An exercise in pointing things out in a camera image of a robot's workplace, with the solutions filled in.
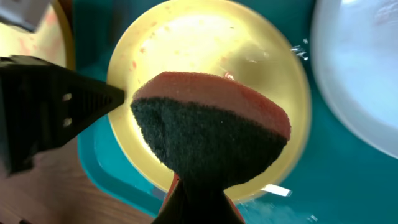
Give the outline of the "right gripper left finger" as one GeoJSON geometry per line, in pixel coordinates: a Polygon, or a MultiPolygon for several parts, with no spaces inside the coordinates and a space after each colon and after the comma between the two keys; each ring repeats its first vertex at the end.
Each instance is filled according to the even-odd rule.
{"type": "Polygon", "coordinates": [[[1,165],[31,170],[34,156],[64,146],[124,103],[125,92],[42,60],[1,57],[1,165]]]}

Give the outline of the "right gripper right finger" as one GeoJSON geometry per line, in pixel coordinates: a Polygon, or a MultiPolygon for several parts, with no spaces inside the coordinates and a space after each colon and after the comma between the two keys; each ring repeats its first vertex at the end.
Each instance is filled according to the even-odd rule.
{"type": "Polygon", "coordinates": [[[153,224],[245,224],[242,215],[224,192],[186,191],[174,180],[153,224]]]}

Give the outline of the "yellow plate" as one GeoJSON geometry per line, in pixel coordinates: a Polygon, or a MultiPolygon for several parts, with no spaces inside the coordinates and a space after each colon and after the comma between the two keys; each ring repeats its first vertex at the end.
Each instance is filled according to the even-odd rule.
{"type": "Polygon", "coordinates": [[[131,111],[136,90],[164,71],[202,72],[246,85],[287,113],[291,137],[282,154],[256,178],[226,190],[235,202],[265,194],[294,168],[311,120],[308,79],[288,40],[268,20],[232,1],[166,1],[138,17],[111,56],[107,83],[123,89],[123,105],[109,113],[116,140],[149,182],[168,190],[172,171],[152,153],[131,111]]]}
{"type": "Polygon", "coordinates": [[[28,55],[75,69],[75,45],[72,30],[61,4],[47,7],[34,33],[1,24],[1,56],[28,55]]]}

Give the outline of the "red black sponge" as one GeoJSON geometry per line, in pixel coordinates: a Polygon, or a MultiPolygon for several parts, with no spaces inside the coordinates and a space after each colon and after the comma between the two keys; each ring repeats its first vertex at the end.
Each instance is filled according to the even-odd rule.
{"type": "Polygon", "coordinates": [[[151,151],[186,191],[225,194],[248,182],[278,159],[291,134],[273,101],[205,73],[162,72],[135,92],[131,109],[151,151]]]}

